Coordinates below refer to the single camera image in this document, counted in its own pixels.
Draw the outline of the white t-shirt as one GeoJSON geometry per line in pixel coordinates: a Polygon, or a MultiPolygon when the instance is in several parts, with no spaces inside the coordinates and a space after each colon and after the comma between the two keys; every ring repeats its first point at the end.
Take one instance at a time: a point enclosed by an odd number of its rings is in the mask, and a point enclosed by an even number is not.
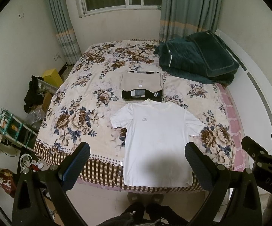
{"type": "Polygon", "coordinates": [[[126,186],[178,188],[192,185],[193,172],[184,149],[204,129],[188,110],[150,99],[128,103],[110,122],[125,128],[123,180],[126,186]]]}

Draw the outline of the black clothes pile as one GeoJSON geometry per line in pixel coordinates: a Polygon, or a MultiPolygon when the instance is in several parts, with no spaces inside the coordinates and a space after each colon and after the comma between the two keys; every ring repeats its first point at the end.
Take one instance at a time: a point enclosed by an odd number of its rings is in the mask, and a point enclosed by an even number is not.
{"type": "Polygon", "coordinates": [[[24,111],[28,114],[34,106],[41,105],[44,97],[39,92],[38,80],[43,81],[41,76],[31,76],[32,80],[29,82],[29,89],[24,98],[24,111]]]}

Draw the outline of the red bag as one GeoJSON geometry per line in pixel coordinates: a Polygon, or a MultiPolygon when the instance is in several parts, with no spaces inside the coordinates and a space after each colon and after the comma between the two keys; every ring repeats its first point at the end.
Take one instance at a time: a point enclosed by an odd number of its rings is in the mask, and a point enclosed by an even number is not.
{"type": "Polygon", "coordinates": [[[9,169],[2,169],[0,171],[0,186],[12,198],[15,197],[16,182],[13,176],[13,172],[9,169]]]}

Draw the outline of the white curved headboard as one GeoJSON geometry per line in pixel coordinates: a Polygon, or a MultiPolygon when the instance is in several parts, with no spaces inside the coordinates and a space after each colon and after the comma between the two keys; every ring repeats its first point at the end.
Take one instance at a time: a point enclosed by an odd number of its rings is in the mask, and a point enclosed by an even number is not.
{"type": "Polygon", "coordinates": [[[216,30],[240,67],[228,86],[238,111],[243,134],[272,155],[272,86],[253,59],[228,35],[216,30]]]}

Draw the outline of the pink bed sheet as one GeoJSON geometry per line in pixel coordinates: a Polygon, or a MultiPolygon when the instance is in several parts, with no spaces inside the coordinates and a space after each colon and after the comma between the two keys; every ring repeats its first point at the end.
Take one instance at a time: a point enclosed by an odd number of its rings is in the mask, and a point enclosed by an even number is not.
{"type": "Polygon", "coordinates": [[[216,84],[220,89],[222,103],[229,123],[230,135],[235,144],[234,171],[243,171],[247,165],[247,155],[242,149],[243,127],[237,108],[227,87],[216,84]]]}

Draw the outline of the green storage rack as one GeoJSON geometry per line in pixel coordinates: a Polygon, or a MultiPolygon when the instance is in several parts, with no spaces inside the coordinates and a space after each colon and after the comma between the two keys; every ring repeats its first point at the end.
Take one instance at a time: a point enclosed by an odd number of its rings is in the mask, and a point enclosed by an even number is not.
{"type": "Polygon", "coordinates": [[[12,143],[34,149],[37,133],[6,109],[0,111],[0,132],[12,143]]]}

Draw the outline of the floral bed blanket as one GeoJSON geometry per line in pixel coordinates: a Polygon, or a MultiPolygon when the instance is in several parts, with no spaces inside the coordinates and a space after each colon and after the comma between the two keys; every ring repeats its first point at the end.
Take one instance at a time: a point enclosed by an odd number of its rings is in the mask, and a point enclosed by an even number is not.
{"type": "MultiPolygon", "coordinates": [[[[82,142],[91,147],[80,179],[106,189],[147,193],[170,192],[163,186],[127,186],[123,178],[126,130],[114,129],[110,116],[125,101],[119,88],[124,71],[160,71],[157,41],[123,40],[90,46],[52,97],[34,145],[46,164],[60,164],[82,142]]],[[[214,162],[233,170],[235,142],[227,108],[231,100],[219,84],[206,85],[161,72],[164,102],[190,111],[206,124],[193,137],[214,162]]]]}

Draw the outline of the dark green pillow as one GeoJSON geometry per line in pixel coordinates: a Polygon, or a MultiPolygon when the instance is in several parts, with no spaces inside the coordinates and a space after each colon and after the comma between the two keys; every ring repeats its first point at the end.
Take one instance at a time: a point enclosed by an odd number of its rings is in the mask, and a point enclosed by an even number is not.
{"type": "Polygon", "coordinates": [[[193,42],[203,59],[206,76],[209,78],[234,78],[239,64],[229,54],[226,44],[212,31],[204,31],[187,36],[193,42]]]}

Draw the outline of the yellow box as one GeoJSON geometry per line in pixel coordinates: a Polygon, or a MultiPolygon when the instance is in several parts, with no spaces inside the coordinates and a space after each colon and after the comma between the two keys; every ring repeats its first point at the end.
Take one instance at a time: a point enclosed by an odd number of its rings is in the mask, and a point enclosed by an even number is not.
{"type": "Polygon", "coordinates": [[[46,70],[43,73],[42,77],[46,83],[54,87],[59,88],[63,84],[63,80],[55,68],[46,70]]]}

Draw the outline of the dark green folded quilt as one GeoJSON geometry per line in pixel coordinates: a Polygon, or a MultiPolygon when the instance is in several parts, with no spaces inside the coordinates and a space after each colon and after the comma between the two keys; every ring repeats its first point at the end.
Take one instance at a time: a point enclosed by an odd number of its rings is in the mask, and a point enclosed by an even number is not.
{"type": "Polygon", "coordinates": [[[203,59],[195,44],[189,40],[175,38],[160,42],[154,54],[159,56],[159,66],[172,76],[203,83],[229,85],[234,78],[209,78],[203,59]]]}

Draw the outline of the beige folded shirt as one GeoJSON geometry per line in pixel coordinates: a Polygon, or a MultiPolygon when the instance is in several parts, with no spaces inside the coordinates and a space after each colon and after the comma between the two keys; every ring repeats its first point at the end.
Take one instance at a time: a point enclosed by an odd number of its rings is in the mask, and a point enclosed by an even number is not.
{"type": "Polygon", "coordinates": [[[158,92],[163,89],[162,76],[160,73],[123,72],[120,89],[124,91],[144,89],[152,93],[158,92]]]}

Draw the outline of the right grey-green curtain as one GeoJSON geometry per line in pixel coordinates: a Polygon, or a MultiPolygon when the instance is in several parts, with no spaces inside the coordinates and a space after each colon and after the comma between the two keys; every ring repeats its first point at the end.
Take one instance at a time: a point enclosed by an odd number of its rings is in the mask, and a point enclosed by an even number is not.
{"type": "Polygon", "coordinates": [[[202,32],[215,32],[222,0],[162,0],[159,40],[186,38],[202,32]]]}

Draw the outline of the grey-green curtain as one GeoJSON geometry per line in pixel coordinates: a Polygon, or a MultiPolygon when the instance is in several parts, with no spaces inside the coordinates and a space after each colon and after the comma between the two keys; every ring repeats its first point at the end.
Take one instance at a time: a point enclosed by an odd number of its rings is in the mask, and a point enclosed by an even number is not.
{"type": "Polygon", "coordinates": [[[215,32],[222,0],[162,0],[159,40],[186,38],[202,32],[215,32]]]}
{"type": "Polygon", "coordinates": [[[46,0],[46,6],[66,62],[74,65],[81,57],[81,51],[69,17],[66,0],[46,0]]]}

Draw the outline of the left grey-green curtain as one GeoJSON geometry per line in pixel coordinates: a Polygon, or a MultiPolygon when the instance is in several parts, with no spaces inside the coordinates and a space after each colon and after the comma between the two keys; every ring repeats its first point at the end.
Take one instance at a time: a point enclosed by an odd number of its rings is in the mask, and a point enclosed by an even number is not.
{"type": "Polygon", "coordinates": [[[46,6],[66,62],[74,65],[81,57],[81,51],[69,17],[66,0],[46,0],[46,6]]]}

